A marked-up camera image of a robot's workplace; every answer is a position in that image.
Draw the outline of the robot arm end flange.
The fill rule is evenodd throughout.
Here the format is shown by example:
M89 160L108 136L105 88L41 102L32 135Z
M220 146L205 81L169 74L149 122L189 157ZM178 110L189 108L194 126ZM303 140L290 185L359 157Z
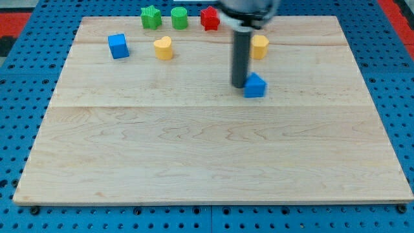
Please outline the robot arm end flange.
M281 0L218 0L220 20L238 32L262 29L278 12Z

